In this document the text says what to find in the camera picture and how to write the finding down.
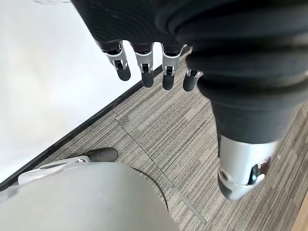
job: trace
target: gray carpet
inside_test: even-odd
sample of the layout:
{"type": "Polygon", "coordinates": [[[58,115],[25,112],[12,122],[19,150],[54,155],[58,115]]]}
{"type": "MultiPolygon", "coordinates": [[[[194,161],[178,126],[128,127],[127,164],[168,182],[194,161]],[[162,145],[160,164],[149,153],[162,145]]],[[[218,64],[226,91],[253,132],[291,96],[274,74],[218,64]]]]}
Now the gray carpet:
{"type": "MultiPolygon", "coordinates": [[[[147,172],[164,189],[182,231],[289,231],[308,189],[308,104],[297,108],[265,182],[237,202],[217,183],[215,119],[198,89],[185,92],[184,57],[174,88],[142,88],[85,129],[42,164],[85,151],[114,147],[118,162],[147,172]]],[[[157,195],[161,197],[156,186],[157,195]]]]}

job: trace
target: white wall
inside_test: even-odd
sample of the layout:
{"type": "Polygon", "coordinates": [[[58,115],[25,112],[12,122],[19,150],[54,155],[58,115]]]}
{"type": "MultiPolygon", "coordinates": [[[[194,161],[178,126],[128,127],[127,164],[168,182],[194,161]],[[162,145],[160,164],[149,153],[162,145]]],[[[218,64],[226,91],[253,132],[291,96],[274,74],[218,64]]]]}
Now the white wall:
{"type": "MultiPolygon", "coordinates": [[[[0,182],[141,79],[121,81],[71,3],[0,4],[0,182]]],[[[154,46],[154,68],[161,48],[154,46]]]]}

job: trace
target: robotic hand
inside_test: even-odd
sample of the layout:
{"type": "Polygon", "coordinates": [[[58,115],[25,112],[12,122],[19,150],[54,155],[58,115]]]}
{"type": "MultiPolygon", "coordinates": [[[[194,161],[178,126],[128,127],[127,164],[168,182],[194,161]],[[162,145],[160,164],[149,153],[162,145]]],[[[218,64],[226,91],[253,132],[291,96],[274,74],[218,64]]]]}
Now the robotic hand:
{"type": "Polygon", "coordinates": [[[163,47],[170,90],[184,44],[187,75],[212,102],[218,134],[218,183],[236,200],[265,177],[297,104],[308,98],[305,0],[72,0],[119,77],[130,72],[122,40],[153,84],[153,42],[163,47]]]}

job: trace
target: black rubber fingertip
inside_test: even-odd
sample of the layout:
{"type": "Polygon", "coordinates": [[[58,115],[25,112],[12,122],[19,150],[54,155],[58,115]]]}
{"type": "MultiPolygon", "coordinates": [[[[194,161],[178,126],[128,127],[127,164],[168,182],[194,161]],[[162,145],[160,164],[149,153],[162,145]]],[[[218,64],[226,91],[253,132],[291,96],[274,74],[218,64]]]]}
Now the black rubber fingertip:
{"type": "Polygon", "coordinates": [[[163,77],[163,88],[165,90],[171,90],[174,83],[174,76],[171,75],[164,75],[163,77]]]}
{"type": "Polygon", "coordinates": [[[141,78],[142,78],[142,84],[146,88],[150,88],[151,86],[153,86],[153,83],[154,83],[153,71],[151,73],[149,73],[149,72],[142,73],[141,78]]]}
{"type": "Polygon", "coordinates": [[[126,69],[119,69],[117,71],[117,75],[119,76],[119,78],[122,81],[127,81],[130,79],[130,70],[129,70],[129,66],[127,65],[126,69]]]}
{"type": "Polygon", "coordinates": [[[183,81],[183,89],[185,91],[192,91],[196,83],[197,83],[197,79],[193,75],[188,76],[186,74],[184,81],[183,81]]]}

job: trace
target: black baseboard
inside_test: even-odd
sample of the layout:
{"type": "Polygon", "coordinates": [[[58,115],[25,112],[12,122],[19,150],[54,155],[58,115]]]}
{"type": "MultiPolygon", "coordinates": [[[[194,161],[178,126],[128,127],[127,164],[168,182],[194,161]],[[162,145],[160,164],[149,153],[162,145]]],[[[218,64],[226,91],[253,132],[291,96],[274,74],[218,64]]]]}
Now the black baseboard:
{"type": "MultiPolygon", "coordinates": [[[[189,46],[186,46],[183,48],[181,56],[185,54],[189,50],[189,46]]],[[[162,67],[159,66],[153,71],[154,77],[156,77],[158,74],[162,72],[162,67]]],[[[54,152],[56,152],[59,148],[61,148],[63,145],[65,145],[67,142],[69,142],[71,139],[73,139],[76,135],[81,133],[84,129],[88,128],[90,125],[95,123],[98,119],[103,117],[105,114],[110,112],[112,109],[114,109],[117,105],[122,103],[125,99],[127,99],[129,96],[131,96],[133,93],[135,93],[137,90],[143,87],[143,84],[141,81],[139,81],[137,84],[135,84],[133,87],[128,89],[126,92],[124,92],[122,95],[120,95],[118,98],[113,100],[110,104],[108,104],[106,107],[104,107],[102,110],[100,110],[95,115],[91,116],[89,119],[87,119],[85,122],[83,122],[81,125],[79,125],[77,128],[69,132],[67,135],[62,137],[60,140],[58,140],[56,143],[54,143],[52,146],[47,148],[45,151],[43,151],[41,154],[39,154],[37,157],[32,159],[30,162],[25,164],[23,167],[21,167],[19,170],[14,172],[11,176],[9,176],[6,180],[4,180],[2,183],[0,183],[0,191],[7,189],[9,186],[14,184],[18,176],[24,172],[32,170],[35,166],[37,166],[39,163],[41,163],[43,160],[45,160],[48,156],[52,155],[54,152]]]]}

